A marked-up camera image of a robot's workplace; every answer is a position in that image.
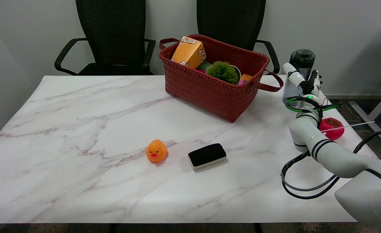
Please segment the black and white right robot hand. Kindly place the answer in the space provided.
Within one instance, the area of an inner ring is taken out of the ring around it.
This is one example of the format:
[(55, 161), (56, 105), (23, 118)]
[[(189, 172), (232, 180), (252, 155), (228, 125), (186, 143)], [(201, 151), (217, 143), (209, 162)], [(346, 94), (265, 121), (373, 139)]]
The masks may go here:
[(286, 101), (290, 97), (313, 95), (319, 96), (321, 75), (318, 70), (313, 70), (306, 79), (300, 71), (298, 71), (289, 62), (283, 65), (283, 71), (286, 74), (286, 83), (283, 93), (283, 100)]

